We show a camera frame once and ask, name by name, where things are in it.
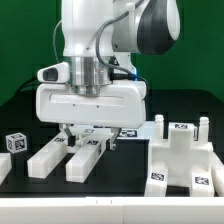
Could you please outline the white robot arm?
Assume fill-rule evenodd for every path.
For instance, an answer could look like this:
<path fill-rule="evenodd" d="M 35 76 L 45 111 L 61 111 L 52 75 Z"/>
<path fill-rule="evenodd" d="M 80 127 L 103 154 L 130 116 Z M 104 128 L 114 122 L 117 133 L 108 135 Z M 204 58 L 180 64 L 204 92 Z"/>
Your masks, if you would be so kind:
<path fill-rule="evenodd" d="M 103 126 L 119 133 L 145 119 L 147 82 L 130 55 L 162 55 L 176 42 L 176 0 L 62 0 L 64 61 L 37 73 L 40 120 L 60 125 L 74 146 L 76 125 Z"/>

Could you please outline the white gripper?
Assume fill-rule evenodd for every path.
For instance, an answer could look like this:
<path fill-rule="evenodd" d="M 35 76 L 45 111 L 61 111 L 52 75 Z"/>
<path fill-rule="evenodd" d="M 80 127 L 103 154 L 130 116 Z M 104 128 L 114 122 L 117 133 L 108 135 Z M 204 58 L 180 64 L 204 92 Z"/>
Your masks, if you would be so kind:
<path fill-rule="evenodd" d="M 69 124 L 111 127 L 106 149 L 116 148 L 120 128 L 139 128 L 146 120 L 143 81 L 116 80 L 102 86 L 98 96 L 75 94 L 67 84 L 41 84 L 36 93 L 36 114 L 43 122 L 59 125 L 68 145 L 75 145 Z"/>

